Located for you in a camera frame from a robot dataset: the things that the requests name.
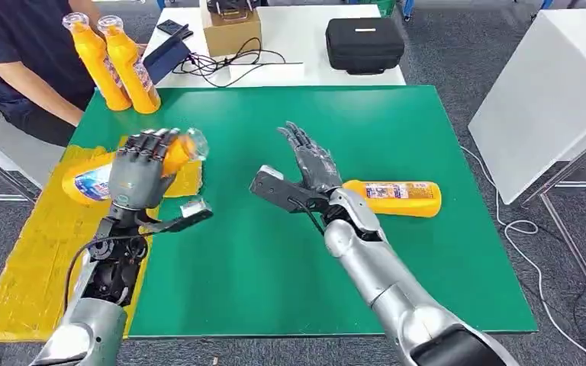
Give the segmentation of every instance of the orange bottle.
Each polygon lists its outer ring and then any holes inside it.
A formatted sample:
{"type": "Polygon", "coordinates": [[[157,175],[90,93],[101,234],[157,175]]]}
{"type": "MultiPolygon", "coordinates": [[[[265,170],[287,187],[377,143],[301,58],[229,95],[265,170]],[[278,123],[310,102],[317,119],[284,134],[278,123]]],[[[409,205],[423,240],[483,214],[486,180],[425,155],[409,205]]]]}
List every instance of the orange bottle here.
{"type": "Polygon", "coordinates": [[[100,89],[107,107],[112,111],[124,111],[131,107],[120,76],[107,55],[106,43],[89,26],[89,17],[83,13],[70,13],[64,17],[62,24],[71,32],[77,54],[100,89]]]}
{"type": "Polygon", "coordinates": [[[98,21],[98,29],[107,39],[109,59],[120,75],[134,109],[142,114],[158,111],[160,96],[140,60],[136,43],[124,32],[122,19],[106,15],[98,21]]]}
{"type": "MultiPolygon", "coordinates": [[[[162,176],[175,174],[185,163],[205,160],[207,156],[208,141],[205,136],[200,130],[189,128],[169,145],[163,160],[162,176]]],[[[67,170],[62,179],[64,192],[84,205],[111,198],[108,183],[114,158],[115,152],[110,152],[67,170]]]]}
{"type": "Polygon", "coordinates": [[[376,214],[434,217],[441,208],[441,190],[431,181],[346,181],[343,187],[365,198],[376,214]]]}

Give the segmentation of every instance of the floor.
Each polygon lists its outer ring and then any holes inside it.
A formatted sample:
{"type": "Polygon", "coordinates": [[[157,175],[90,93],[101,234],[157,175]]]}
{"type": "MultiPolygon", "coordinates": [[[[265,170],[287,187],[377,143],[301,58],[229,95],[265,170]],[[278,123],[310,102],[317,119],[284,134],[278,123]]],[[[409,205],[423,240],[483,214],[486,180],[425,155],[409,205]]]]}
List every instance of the floor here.
{"type": "MultiPolygon", "coordinates": [[[[175,5],[192,5],[193,0],[187,1],[175,5]]],[[[279,2],[283,4],[284,0],[272,1],[274,4],[279,2]]],[[[311,2],[326,3],[323,0],[295,3],[311,2]]],[[[394,16],[407,42],[401,68],[408,84],[437,87],[460,143],[475,151],[466,126],[529,27],[530,15],[539,2],[514,4],[511,0],[476,0],[474,8],[470,1],[467,4],[429,3],[424,7],[417,4],[414,17],[408,23],[403,22],[399,14],[394,16]]],[[[158,11],[147,4],[133,6],[105,5],[103,11],[121,15],[131,36],[145,42],[158,11]]],[[[469,162],[489,213],[493,214],[494,190],[483,179],[480,167],[472,160],[469,162]]],[[[586,178],[586,167],[578,175],[586,178]]],[[[5,191],[7,187],[0,184],[0,193],[5,191]]],[[[586,256],[586,190],[557,189],[551,196],[586,256]]],[[[25,203],[0,203],[0,271],[30,209],[31,206],[25,203]]],[[[557,238],[557,230],[544,206],[537,201],[527,209],[502,207],[501,211],[505,220],[528,218],[552,233],[536,236],[512,234],[512,237],[543,269],[546,300],[554,309],[554,317],[586,345],[586,284],[572,255],[557,238]]],[[[564,340],[547,320],[538,297],[534,295],[537,289],[535,271],[506,240],[503,243],[540,331],[528,335],[499,335],[498,340],[522,365],[585,366],[586,355],[564,340]]],[[[27,364],[39,347],[36,343],[0,345],[0,364],[27,364]]],[[[219,365],[398,364],[394,350],[382,337],[127,341],[121,347],[118,363],[210,365],[215,359],[219,365]]]]}

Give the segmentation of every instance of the silver robotic arm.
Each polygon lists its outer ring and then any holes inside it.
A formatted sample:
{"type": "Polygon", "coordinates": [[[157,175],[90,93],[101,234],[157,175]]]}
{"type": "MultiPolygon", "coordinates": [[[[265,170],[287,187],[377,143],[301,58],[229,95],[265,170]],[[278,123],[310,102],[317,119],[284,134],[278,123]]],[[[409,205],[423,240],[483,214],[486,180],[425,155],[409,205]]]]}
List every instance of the silver robotic arm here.
{"type": "Polygon", "coordinates": [[[403,365],[518,365],[500,343],[461,321],[423,289],[356,192],[335,189],[324,220],[329,253],[376,313],[403,365]]]}
{"type": "MultiPolygon", "coordinates": [[[[181,216],[158,221],[147,216],[156,207],[173,176],[162,177],[167,147],[178,129],[148,130],[130,136],[116,152],[108,189],[111,207],[100,221],[95,238],[82,249],[82,269],[70,301],[66,279],[65,312],[31,366],[115,364],[140,263],[147,256],[145,238],[154,233],[178,232],[212,216],[202,200],[181,206],[181,216]],[[140,234],[139,228],[146,233],[140,234]]],[[[73,259],[69,268],[79,257],[73,259]]]]}
{"type": "Polygon", "coordinates": [[[280,128],[302,174],[300,183],[264,165],[250,190],[291,213],[319,212],[329,253],[395,344],[404,366],[517,366],[492,337],[434,300],[389,245],[376,215],[342,180],[328,151],[293,123],[280,128]]]}

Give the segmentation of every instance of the green mat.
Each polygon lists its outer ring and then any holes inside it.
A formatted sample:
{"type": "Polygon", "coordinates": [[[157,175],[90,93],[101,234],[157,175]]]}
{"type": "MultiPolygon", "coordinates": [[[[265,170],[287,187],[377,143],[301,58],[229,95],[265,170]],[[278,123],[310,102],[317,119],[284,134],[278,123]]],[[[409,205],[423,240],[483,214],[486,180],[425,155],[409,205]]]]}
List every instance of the green mat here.
{"type": "MultiPolygon", "coordinates": [[[[197,127],[210,145],[201,193],[214,217],[155,237],[130,336],[381,333],[375,315],[304,214],[248,186],[262,164],[300,178],[275,128],[291,120],[328,148],[343,179],[427,180],[437,217],[380,216],[423,286],[477,329],[536,330],[530,308],[431,86],[161,89],[144,116],[95,96],[72,143],[115,148],[121,134],[197,127]]],[[[185,200],[165,200],[161,218],[185,200]]]]}

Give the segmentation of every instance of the black carrying case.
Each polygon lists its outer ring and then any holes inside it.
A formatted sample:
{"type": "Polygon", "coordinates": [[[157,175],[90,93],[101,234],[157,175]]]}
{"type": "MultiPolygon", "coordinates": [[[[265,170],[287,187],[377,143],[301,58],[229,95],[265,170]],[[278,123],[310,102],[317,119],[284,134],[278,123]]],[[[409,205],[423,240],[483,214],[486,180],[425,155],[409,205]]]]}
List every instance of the black carrying case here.
{"type": "Polygon", "coordinates": [[[331,19],[324,35],[331,67],[353,75],[380,74],[394,68],[405,48],[390,18],[331,19]]]}

